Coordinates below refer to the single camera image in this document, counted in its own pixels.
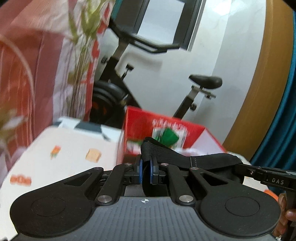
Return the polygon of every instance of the white wall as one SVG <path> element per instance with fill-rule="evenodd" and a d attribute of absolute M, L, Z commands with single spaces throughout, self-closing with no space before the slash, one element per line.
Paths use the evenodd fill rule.
<path fill-rule="evenodd" d="M 126 63 L 135 69 L 125 78 L 139 104 L 146 110 L 173 115 L 191 89 L 190 74 L 223 78 L 216 99 L 199 94 L 198 111 L 184 119 L 205 125 L 224 141 L 245 99 L 252 81 L 262 43 L 265 0 L 206 0 L 205 9 L 191 52 L 172 50 L 152 55 L 129 46 L 118 71 Z M 100 57 L 111 56 L 118 40 L 109 30 L 104 36 Z M 97 69 L 100 75 L 103 66 Z"/>

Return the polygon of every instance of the gray ribbed plate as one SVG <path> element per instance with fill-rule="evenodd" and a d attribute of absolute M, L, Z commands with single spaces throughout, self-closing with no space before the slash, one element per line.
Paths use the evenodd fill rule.
<path fill-rule="evenodd" d="M 13 241 L 234 241 L 208 228 L 191 207 L 178 206 L 169 197 L 121 197 L 98 207 L 84 226 L 50 238 L 16 236 Z M 253 241 L 275 240 L 270 234 Z"/>

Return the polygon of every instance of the human hand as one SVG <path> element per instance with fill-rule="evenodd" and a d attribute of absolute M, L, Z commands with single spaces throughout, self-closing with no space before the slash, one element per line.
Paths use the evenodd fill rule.
<path fill-rule="evenodd" d="M 279 219 L 279 223 L 277 224 L 273 235 L 279 237 L 283 235 L 288 226 L 288 221 L 296 221 L 296 209 L 289 209 L 287 210 L 287 201 L 286 201 L 286 194 L 280 194 L 278 199 L 279 206 L 281 208 L 281 217 Z"/>

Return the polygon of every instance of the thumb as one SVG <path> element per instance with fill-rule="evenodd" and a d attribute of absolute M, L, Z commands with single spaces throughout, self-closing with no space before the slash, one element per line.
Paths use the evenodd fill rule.
<path fill-rule="evenodd" d="M 289 209 L 286 212 L 286 218 L 290 221 L 296 221 L 296 209 Z"/>

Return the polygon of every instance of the exercise bike handlebar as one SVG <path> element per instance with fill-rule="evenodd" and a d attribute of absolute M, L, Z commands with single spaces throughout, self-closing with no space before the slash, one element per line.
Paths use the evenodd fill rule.
<path fill-rule="evenodd" d="M 109 28 L 116 34 L 119 39 L 126 41 L 129 44 L 132 44 L 149 53 L 166 53 L 169 49 L 180 48 L 179 44 L 156 44 L 154 42 L 141 38 L 136 34 L 128 33 L 120 29 L 112 19 L 110 19 Z"/>

